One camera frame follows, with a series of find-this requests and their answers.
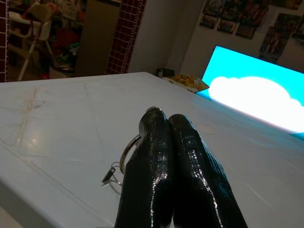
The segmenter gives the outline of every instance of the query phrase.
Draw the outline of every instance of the poster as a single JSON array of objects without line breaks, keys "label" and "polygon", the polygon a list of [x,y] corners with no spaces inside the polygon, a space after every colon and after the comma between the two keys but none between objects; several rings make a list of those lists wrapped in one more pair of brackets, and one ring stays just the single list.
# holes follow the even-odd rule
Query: poster
[{"label": "poster", "polygon": [[267,13],[270,0],[249,0],[245,6],[240,23],[243,25],[259,26]]},{"label": "poster", "polygon": [[244,10],[246,0],[227,0],[222,13],[222,20],[238,22]]},{"label": "poster", "polygon": [[299,9],[302,0],[271,0],[271,4],[278,7],[297,10]]},{"label": "poster", "polygon": [[236,25],[237,24],[235,22],[227,21],[227,20],[221,20],[219,25],[218,25],[218,31],[232,34]]},{"label": "poster", "polygon": [[293,34],[293,37],[304,40],[304,16],[299,24],[298,29]]},{"label": "poster", "polygon": [[296,31],[300,24],[301,16],[280,13],[276,19],[275,28],[280,31]]},{"label": "poster", "polygon": [[256,27],[240,24],[236,36],[252,39],[255,32],[256,32]]},{"label": "poster", "polygon": [[203,14],[218,18],[224,8],[225,0],[207,0]]},{"label": "poster", "polygon": [[205,26],[210,29],[214,29],[215,25],[217,24],[217,21],[218,21],[218,18],[203,15],[203,17],[200,21],[200,25]]},{"label": "poster", "polygon": [[290,31],[280,31],[274,27],[270,27],[260,49],[260,58],[276,62],[281,56],[290,34]]}]

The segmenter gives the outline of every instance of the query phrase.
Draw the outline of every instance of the blue screen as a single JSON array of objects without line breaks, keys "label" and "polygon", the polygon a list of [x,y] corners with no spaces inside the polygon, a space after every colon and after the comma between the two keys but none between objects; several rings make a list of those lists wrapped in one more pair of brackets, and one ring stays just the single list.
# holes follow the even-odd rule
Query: blue screen
[{"label": "blue screen", "polygon": [[304,74],[216,46],[198,95],[295,136],[304,133]]}]

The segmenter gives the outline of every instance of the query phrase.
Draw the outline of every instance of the tiled column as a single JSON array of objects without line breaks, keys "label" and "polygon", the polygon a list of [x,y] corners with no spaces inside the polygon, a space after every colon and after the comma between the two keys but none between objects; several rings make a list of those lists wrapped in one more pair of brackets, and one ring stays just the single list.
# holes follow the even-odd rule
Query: tiled column
[{"label": "tiled column", "polygon": [[146,0],[123,0],[117,21],[106,74],[126,73]]},{"label": "tiled column", "polygon": [[7,28],[9,0],[0,0],[0,82],[5,82],[7,74]]}]

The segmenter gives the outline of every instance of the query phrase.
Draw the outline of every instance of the tv screen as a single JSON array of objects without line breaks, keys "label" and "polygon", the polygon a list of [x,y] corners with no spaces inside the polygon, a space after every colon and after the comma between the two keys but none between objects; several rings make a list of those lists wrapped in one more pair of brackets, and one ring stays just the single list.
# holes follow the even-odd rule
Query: tv screen
[{"label": "tv screen", "polygon": [[198,95],[304,137],[304,74],[216,46]]}]

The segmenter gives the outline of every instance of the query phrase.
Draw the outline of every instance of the table surface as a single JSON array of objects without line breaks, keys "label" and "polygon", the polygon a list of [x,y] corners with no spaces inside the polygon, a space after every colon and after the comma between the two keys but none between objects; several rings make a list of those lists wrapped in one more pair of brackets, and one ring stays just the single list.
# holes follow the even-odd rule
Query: table surface
[{"label": "table surface", "polygon": [[101,179],[150,106],[192,120],[249,227],[304,227],[303,141],[148,73],[0,84],[0,182],[54,227],[112,227]]}]

